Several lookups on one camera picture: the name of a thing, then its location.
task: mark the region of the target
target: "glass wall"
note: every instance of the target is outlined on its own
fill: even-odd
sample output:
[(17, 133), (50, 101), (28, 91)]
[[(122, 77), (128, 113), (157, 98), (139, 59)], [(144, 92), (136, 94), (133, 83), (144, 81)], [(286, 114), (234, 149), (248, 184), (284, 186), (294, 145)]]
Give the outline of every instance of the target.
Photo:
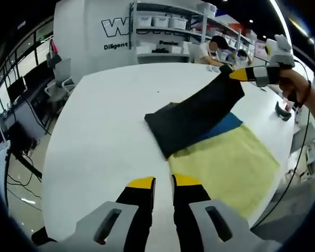
[(11, 107), (7, 88), (19, 77), (25, 76), (40, 63), (46, 61), (49, 43), (53, 35), (54, 20), (40, 26), (17, 45), (0, 67), (0, 114)]

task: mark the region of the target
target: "white table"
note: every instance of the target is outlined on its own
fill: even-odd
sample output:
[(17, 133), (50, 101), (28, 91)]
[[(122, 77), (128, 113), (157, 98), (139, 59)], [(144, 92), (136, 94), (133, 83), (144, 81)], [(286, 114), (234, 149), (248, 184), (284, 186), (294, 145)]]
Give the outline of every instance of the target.
[[(117, 68), (85, 76), (65, 105), (47, 149), (42, 210), (49, 237), (62, 240), (78, 220), (105, 201), (115, 201), (133, 179), (155, 176), (153, 226), (147, 251), (175, 251), (170, 169), (144, 121), (169, 102), (181, 102), (217, 73), (204, 65), (169, 63)], [(280, 163), (268, 195), (248, 220), (265, 210), (283, 173), (292, 143), (294, 116), (274, 112), (282, 99), (244, 83), (245, 97), (233, 108)]]

